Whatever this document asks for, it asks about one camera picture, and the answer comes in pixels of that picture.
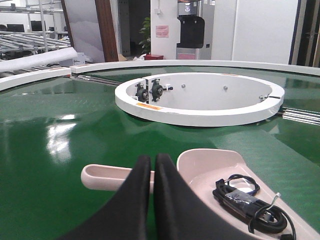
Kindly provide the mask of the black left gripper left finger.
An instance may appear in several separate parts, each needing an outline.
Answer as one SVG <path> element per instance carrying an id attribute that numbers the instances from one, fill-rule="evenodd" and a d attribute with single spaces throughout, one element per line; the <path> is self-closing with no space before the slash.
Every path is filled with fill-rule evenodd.
<path id="1" fill-rule="evenodd" d="M 146 240 L 151 158 L 140 155 L 124 183 L 101 209 L 59 240 Z"/>

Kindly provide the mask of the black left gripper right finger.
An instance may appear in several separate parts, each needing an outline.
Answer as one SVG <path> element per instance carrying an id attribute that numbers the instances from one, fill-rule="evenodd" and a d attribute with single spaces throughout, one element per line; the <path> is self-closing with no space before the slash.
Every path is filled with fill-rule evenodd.
<path id="1" fill-rule="evenodd" d="M 212 211 L 187 185 L 171 157 L 155 158 L 154 214 L 159 240 L 250 240 Z"/>

